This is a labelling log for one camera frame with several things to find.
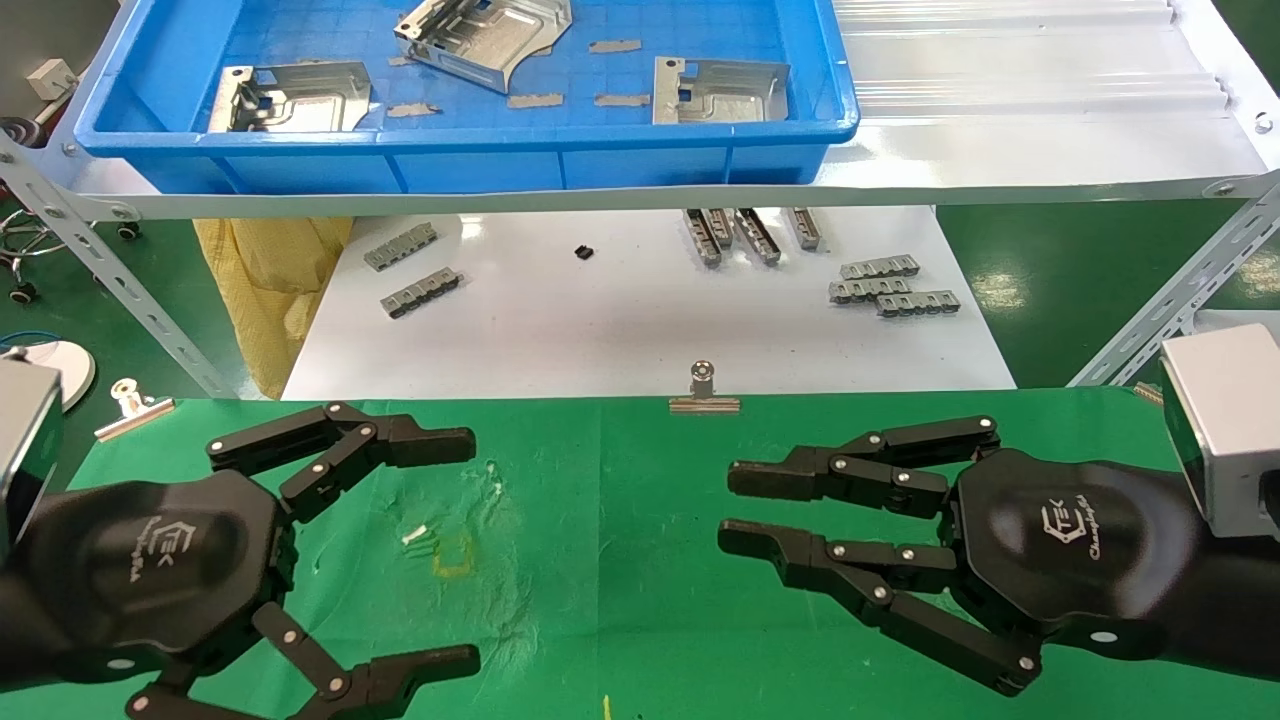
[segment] gray metal part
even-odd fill
[[[209,132],[353,131],[369,114],[371,94],[364,63],[228,65]]]
[[[426,0],[396,37],[407,56],[506,95],[516,67],[572,22],[570,0]]]
[[[846,281],[868,278],[911,277],[920,272],[920,264],[910,255],[859,260],[840,266],[840,277]]]
[[[443,268],[406,287],[404,290],[388,295],[381,300],[381,306],[383,310],[385,310],[393,319],[399,318],[410,310],[415,310],[419,306],[430,302],[435,297],[458,287],[461,282],[461,273],[454,273],[449,268]]]
[[[690,64],[695,74],[685,74]],[[787,118],[791,65],[654,58],[653,123],[760,123]],[[681,94],[689,100],[681,100]]]
[[[960,310],[960,301],[950,290],[927,290],[905,295],[881,295],[876,299],[882,318],[905,315],[951,314]]]
[[[365,263],[379,273],[408,258],[440,237],[431,223],[422,223],[365,252]]]
[[[1166,424],[1210,529],[1280,537],[1280,519],[1261,501],[1263,473],[1280,469],[1280,348],[1271,333],[1254,324],[1172,338],[1161,365],[1171,389]]]

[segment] metal connector part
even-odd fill
[[[951,314],[960,310],[960,301],[956,300],[955,293],[950,290],[882,295],[876,299],[876,305],[882,318],[937,315],[938,313]]]
[[[892,258],[877,258],[876,260],[860,260],[840,266],[840,277],[846,281],[861,281],[867,278],[911,277],[920,272],[920,264],[910,255],[895,255]]]
[[[840,281],[827,287],[827,295],[837,305],[865,302],[879,295],[902,295],[911,286],[902,278],[872,278],[865,281]]]
[[[684,214],[685,228],[689,231],[689,237],[694,241],[694,250],[698,251],[698,256],[703,259],[703,264],[708,268],[719,266],[723,254],[721,252],[719,243],[712,236],[710,222],[707,218],[707,210],[698,210],[690,208],[685,210]]]
[[[751,246],[751,250],[755,250],[760,260],[765,265],[777,265],[778,260],[782,259],[782,251],[755,210],[751,208],[739,208],[733,211],[733,217],[737,219],[737,227],[742,231],[746,243]]]
[[[403,232],[388,240],[374,250],[365,252],[365,263],[380,273],[428,245],[431,245],[438,237],[440,237],[440,234],[435,232],[431,223],[422,223],[408,232]]]
[[[436,270],[404,290],[384,297],[383,310],[387,310],[387,314],[392,318],[399,318],[410,310],[458,287],[461,282],[461,273],[454,273],[449,268]]]
[[[742,410],[742,401],[736,397],[716,397],[714,365],[699,360],[690,373],[689,397],[667,401],[672,415],[736,415]]]
[[[808,208],[787,208],[787,218],[791,219],[796,240],[800,241],[800,250],[809,252],[818,250],[818,245],[822,243],[822,231],[818,229],[813,213]]]

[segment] metal clip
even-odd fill
[[[742,401],[736,397],[716,397],[714,365],[699,360],[690,373],[689,397],[667,401],[672,415],[737,415],[742,410]]]
[[[172,397],[166,397],[159,402],[154,397],[143,397],[138,392],[138,380],[133,378],[116,380],[111,386],[111,397],[120,404],[120,419],[93,430],[93,436],[97,437],[99,442],[106,442],[134,428],[141,428],[161,415],[173,413],[174,409]]]

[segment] green floor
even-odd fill
[[[1219,6],[1272,82],[1280,79],[1280,4]],[[965,206],[940,208],[938,218],[1014,378],[1047,387],[1066,383],[1236,208],[1207,200]],[[151,222],[143,232],[115,242],[120,258],[230,382],[251,387],[191,224]],[[64,465],[78,465],[91,430],[118,416],[106,392],[115,379],[137,378],[154,395],[201,395],[73,256],[42,258],[27,274],[44,297],[26,309],[0,302],[0,334],[55,332],[88,347],[100,366],[99,386],[69,418]],[[1280,309],[1280,250],[1260,250],[1212,305]]]

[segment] green mat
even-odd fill
[[[748,397],[740,416],[675,418],[664,398],[365,402],[424,427],[467,425],[466,465],[383,469],[302,528],[285,607],[343,665],[461,642],[475,678],[424,688],[408,717],[675,720],[805,717],[1266,717],[1280,684],[1048,647],[1007,700],[788,591],[765,562],[716,546],[728,516],[846,539],[933,542],[934,524],[836,502],[731,496],[735,459],[796,443],[989,414],[1005,445],[1046,460],[1172,469],[1160,411],[1121,389]],[[74,487],[209,473],[220,434],[306,407],[186,401],[99,446]],[[291,469],[260,479],[269,487]],[[950,598],[941,600],[954,607]],[[0,697],[4,719],[120,717],[143,684]],[[305,680],[260,643],[195,697],[285,717]]]

